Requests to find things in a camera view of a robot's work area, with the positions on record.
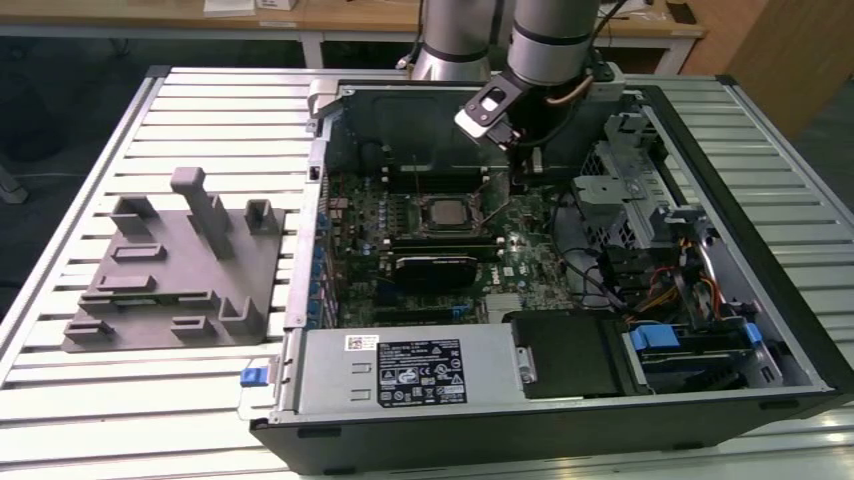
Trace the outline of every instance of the aluminum workbench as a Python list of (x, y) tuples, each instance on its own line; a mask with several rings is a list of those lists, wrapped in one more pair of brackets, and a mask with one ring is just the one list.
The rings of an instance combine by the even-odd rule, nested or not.
[[(9, 478), (294, 478), (248, 432), (272, 404), (238, 373), (280, 351), (296, 215), (285, 219), (268, 341), (252, 347), (66, 354), (62, 330), (105, 253), (121, 194), (168, 193), (200, 166), (226, 208), (297, 212), (312, 135), (308, 85), (385, 71), (152, 69), (0, 327), (0, 470)], [(823, 325), (854, 353), (854, 217), (737, 87), (629, 76), (664, 90)], [(675, 164), (672, 176), (691, 199)], [(428, 478), (850, 478), (854, 413), (771, 424), (717, 447), (394, 473)], [(381, 478), (388, 474), (368, 474)]]

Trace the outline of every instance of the blue latch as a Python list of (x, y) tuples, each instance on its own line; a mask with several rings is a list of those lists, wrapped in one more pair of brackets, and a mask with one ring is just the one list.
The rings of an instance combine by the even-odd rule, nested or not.
[(755, 323), (744, 324), (744, 332), (747, 333), (747, 339), (752, 345), (759, 345), (761, 343), (761, 332), (759, 331), (759, 327), (756, 327)]
[(268, 367), (244, 368), (240, 372), (241, 387), (265, 387)]
[(628, 337), (635, 350), (679, 346), (676, 332), (669, 325), (640, 325), (628, 333)]
[(317, 213), (317, 230), (325, 231), (329, 229), (329, 219), (322, 213)]

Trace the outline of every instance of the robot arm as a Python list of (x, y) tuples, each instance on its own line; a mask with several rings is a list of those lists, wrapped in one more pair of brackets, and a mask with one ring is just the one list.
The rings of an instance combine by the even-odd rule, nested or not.
[(488, 140), (503, 149), (516, 145), (523, 130), (512, 125), (512, 111), (524, 109), (529, 114), (571, 104), (589, 86), (584, 66), (597, 9), (599, 0), (516, 2), (508, 68), (455, 117), (475, 141)]

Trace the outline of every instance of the warning label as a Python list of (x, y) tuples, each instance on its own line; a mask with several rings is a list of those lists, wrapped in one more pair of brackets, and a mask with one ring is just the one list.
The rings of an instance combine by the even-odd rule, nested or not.
[(376, 363), (381, 407), (467, 402), (459, 340), (378, 343)]

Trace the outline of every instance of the red wire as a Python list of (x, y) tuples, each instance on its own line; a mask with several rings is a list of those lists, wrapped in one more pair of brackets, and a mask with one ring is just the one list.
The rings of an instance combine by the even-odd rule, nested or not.
[(657, 275), (661, 272), (672, 270), (673, 268), (675, 267), (660, 267), (660, 268), (655, 269), (655, 271), (652, 272), (652, 276), (649, 277), (649, 291), (645, 294), (647, 297), (652, 296), (652, 290), (655, 290), (655, 279), (657, 279)]

